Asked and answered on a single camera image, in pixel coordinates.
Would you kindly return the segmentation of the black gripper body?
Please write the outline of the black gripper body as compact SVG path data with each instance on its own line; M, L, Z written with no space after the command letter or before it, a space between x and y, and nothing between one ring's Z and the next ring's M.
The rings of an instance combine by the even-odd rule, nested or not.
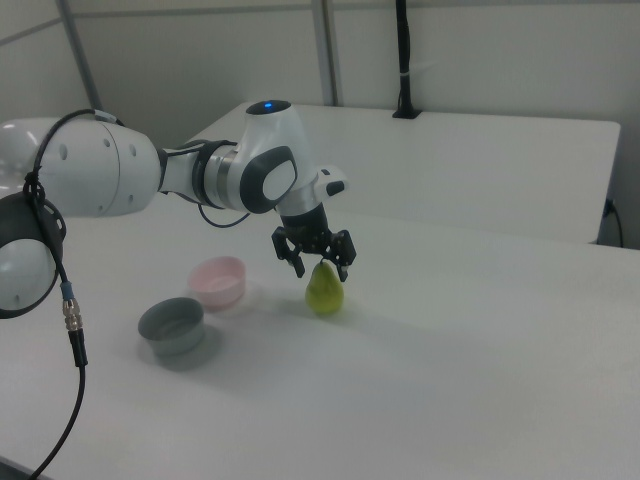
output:
M323 204L301 215L281 216L281 221L278 242L282 251L291 252L290 243L303 253L326 255L331 232Z

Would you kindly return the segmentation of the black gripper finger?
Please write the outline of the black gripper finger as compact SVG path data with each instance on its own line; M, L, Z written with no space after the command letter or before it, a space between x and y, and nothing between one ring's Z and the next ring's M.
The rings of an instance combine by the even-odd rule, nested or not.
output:
M305 274L305 267L300 257L301 247L289 239L284 227L277 227L272 233L271 239L277 258L285 261L294 269L296 276L302 278Z
M323 259L331 262L335 266L341 282L345 282L348 278L348 269L353 264L356 255L356 249L348 230L329 233Z

